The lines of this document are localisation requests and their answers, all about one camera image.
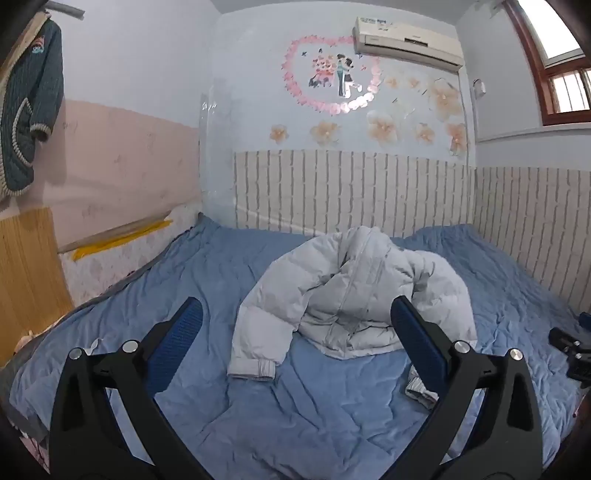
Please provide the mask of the green quilted hanging jacket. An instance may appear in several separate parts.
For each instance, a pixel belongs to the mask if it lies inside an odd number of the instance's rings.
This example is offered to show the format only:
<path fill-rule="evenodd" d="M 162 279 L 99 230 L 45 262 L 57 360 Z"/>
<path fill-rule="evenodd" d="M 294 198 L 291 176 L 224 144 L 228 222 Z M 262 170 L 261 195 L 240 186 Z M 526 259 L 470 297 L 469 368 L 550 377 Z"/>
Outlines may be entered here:
<path fill-rule="evenodd" d="M 1 197 L 34 182 L 36 145 L 52 135 L 64 96 L 62 33 L 36 13 L 1 66 Z"/>

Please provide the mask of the small white wall box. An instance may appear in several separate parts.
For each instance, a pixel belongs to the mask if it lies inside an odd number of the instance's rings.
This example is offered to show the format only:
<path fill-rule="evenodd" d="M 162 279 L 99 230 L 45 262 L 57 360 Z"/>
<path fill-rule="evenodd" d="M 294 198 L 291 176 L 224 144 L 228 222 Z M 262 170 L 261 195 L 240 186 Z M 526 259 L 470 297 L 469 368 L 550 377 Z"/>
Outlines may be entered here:
<path fill-rule="evenodd" d="M 487 93 L 486 85 L 482 79 L 473 81 L 473 92 L 477 99 L 482 98 Z"/>

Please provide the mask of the blue bed quilt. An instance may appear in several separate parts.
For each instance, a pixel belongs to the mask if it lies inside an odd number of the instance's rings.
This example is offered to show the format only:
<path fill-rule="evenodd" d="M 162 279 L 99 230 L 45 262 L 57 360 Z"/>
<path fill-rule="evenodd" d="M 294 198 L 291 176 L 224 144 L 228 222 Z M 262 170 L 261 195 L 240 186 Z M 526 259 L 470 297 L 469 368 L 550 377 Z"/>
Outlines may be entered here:
<path fill-rule="evenodd" d="M 45 441 L 64 361 L 75 347 L 111 352 L 141 339 L 189 297 L 204 327 L 157 403 L 177 435 L 217 479 L 376 479 L 427 417 L 405 394 L 401 351 L 339 361 L 295 336 L 270 382 L 228 377 L 235 317 L 266 267 L 300 235 L 235 230 L 201 219 L 107 294 L 87 302 L 23 348 L 2 370 L 1 404 L 29 436 Z M 520 349 L 539 401 L 543 460 L 572 432 L 584 398 L 565 356 L 548 342 L 558 327 L 583 337 L 563 302 L 470 226 L 425 228 L 401 246 L 435 252 L 467 284 L 479 351 Z"/>

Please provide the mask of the white wall air conditioner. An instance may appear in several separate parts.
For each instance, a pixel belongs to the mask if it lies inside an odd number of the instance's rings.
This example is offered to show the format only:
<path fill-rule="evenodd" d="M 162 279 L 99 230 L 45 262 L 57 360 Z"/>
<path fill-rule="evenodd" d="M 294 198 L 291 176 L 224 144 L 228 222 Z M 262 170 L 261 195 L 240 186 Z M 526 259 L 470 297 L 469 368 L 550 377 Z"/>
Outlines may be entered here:
<path fill-rule="evenodd" d="M 410 24 L 358 17 L 353 27 L 356 53 L 398 58 L 458 72 L 465 64 L 458 39 Z"/>

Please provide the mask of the wooden window frame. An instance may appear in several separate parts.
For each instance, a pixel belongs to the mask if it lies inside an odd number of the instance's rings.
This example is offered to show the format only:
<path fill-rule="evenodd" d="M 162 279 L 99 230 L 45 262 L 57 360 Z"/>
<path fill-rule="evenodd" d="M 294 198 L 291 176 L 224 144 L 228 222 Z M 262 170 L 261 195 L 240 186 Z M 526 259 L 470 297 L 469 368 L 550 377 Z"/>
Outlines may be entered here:
<path fill-rule="evenodd" d="M 590 121 L 590 3 L 505 1 L 534 80 L 544 126 Z"/>

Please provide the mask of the light grey puffer jacket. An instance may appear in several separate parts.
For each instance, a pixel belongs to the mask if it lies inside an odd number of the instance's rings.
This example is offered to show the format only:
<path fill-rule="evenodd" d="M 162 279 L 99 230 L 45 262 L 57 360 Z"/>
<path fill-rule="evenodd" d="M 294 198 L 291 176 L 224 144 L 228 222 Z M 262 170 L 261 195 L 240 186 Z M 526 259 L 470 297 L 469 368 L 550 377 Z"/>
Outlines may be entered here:
<path fill-rule="evenodd" d="M 273 379 L 296 333 L 339 360 L 400 350 L 391 321 L 399 296 L 451 340 L 476 346 L 468 287 L 449 262 L 361 226 L 315 237 L 270 264 L 239 306 L 228 375 Z"/>

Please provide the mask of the heart couple wall sticker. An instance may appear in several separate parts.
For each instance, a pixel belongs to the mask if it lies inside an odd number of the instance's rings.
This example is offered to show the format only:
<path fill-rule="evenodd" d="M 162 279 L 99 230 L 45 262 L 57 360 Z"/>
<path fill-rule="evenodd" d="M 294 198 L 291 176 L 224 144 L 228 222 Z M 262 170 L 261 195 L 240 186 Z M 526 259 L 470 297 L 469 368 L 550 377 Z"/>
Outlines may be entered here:
<path fill-rule="evenodd" d="M 284 88 L 298 105 L 332 116 L 368 107 L 383 77 L 380 60 L 356 52 L 351 36 L 308 35 L 291 41 L 281 72 Z"/>

